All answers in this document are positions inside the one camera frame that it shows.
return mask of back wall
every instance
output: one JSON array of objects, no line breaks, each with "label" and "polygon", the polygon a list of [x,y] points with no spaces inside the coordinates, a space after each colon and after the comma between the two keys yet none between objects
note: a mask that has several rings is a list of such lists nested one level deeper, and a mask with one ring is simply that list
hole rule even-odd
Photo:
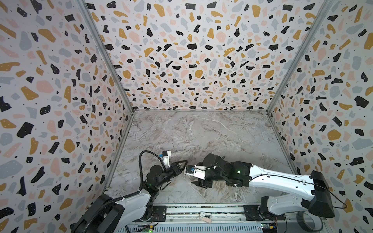
[{"label": "back wall", "polygon": [[270,103],[322,2],[87,6],[134,109],[258,110]]}]

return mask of gray marble surface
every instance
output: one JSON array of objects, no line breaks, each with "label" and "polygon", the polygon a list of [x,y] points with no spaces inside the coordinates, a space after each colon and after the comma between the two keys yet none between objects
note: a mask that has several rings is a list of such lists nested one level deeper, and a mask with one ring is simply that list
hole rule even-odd
[{"label": "gray marble surface", "polygon": [[[262,112],[247,111],[165,111],[136,112],[113,180],[106,194],[122,196],[138,189],[138,156],[150,150],[157,154],[171,150],[171,162],[203,161],[208,153],[226,156],[228,162],[243,161],[280,172],[291,173],[275,134]],[[151,166],[159,164],[155,156],[143,154],[144,179]],[[180,174],[156,199],[156,203],[230,203],[260,202],[262,196],[282,192],[254,187],[228,187],[214,182],[204,189]]]}]

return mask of perforated blue-gray strip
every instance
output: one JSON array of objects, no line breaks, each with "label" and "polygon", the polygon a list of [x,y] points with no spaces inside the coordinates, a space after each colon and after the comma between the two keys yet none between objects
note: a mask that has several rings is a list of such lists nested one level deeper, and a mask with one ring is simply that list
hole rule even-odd
[{"label": "perforated blue-gray strip", "polygon": [[[129,231],[138,232],[142,227],[128,225]],[[117,232],[126,232],[122,228]],[[222,223],[222,224],[160,224],[154,227],[155,233],[196,233],[196,232],[220,232],[220,233],[263,233],[260,223]]]}]

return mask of terrazzo patterned wall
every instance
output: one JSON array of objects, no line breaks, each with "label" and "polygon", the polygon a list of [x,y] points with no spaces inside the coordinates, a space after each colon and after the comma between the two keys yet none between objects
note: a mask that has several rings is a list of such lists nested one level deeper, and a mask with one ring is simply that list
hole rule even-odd
[{"label": "terrazzo patterned wall", "polygon": [[73,1],[0,7],[0,232],[70,232],[129,116]]},{"label": "terrazzo patterned wall", "polygon": [[321,171],[347,204],[336,233],[373,232],[372,13],[371,0],[335,1],[270,113],[298,173]]},{"label": "terrazzo patterned wall", "polygon": [[134,109],[266,109],[322,0],[87,0]]}]

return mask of side wall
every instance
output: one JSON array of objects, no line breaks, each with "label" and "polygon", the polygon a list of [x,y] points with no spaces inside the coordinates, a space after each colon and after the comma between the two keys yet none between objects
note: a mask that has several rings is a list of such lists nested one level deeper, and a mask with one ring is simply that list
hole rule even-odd
[{"label": "side wall", "polygon": [[335,1],[270,113],[298,172],[323,172],[347,204],[334,232],[373,228],[372,4]]},{"label": "side wall", "polygon": [[70,232],[129,116],[75,2],[0,7],[0,230]]},{"label": "side wall", "polygon": [[322,0],[87,0],[134,109],[266,109]]}]

